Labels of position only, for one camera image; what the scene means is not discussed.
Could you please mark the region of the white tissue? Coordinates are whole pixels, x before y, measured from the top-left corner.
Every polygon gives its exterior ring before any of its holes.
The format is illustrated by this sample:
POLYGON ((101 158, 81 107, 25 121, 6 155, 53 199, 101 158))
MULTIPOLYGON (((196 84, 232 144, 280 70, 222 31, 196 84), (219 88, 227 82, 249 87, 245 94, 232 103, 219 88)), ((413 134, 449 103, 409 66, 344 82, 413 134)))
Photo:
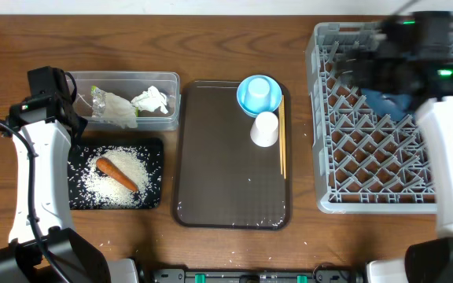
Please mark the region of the white tissue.
POLYGON ((137 97, 131 100, 131 104, 138 111, 155 112, 159 110, 162 114, 168 114, 168 98, 155 86, 150 86, 137 97))

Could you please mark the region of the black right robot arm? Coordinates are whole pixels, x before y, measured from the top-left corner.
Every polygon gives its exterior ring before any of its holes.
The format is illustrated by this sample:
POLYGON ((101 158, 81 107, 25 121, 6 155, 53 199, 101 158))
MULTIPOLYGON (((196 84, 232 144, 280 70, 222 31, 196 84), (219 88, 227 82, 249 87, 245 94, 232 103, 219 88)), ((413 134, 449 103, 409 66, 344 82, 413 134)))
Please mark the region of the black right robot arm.
POLYGON ((415 12, 409 20, 392 14, 379 25, 376 50, 350 51, 335 65, 376 113, 414 115, 436 189, 436 239, 411 245, 401 259, 369 263, 370 282, 453 282, 452 23, 448 11, 415 12))

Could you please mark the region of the orange carrot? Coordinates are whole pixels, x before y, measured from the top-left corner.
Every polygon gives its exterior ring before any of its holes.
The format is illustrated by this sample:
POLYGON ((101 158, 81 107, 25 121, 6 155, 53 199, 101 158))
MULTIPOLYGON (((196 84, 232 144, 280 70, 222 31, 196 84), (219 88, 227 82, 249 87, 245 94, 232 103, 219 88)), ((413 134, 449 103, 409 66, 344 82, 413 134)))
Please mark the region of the orange carrot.
POLYGON ((105 157, 100 157, 96 161, 96 166, 101 172, 105 173, 110 178, 113 178, 130 191, 138 191, 137 185, 129 179, 111 160, 105 157))

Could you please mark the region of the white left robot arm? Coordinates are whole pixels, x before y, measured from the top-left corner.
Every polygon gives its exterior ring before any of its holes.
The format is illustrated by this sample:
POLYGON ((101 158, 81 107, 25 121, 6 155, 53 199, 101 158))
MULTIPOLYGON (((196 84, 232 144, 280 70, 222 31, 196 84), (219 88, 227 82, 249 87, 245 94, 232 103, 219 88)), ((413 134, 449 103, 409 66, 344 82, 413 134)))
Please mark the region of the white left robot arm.
POLYGON ((72 140, 85 127, 72 94, 36 94, 0 127, 17 151, 17 208, 0 282, 110 282, 102 253, 75 231, 68 199, 72 140))

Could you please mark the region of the foil snack wrapper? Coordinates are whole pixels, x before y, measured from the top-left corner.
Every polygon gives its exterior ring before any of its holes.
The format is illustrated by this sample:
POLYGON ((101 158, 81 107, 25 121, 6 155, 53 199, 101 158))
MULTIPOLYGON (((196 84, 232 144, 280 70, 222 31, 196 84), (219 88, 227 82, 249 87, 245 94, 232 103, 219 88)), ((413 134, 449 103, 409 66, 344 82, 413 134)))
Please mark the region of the foil snack wrapper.
POLYGON ((122 128, 136 128, 138 110, 125 98, 114 93, 91 87, 93 98, 92 116, 106 123, 114 123, 122 128))

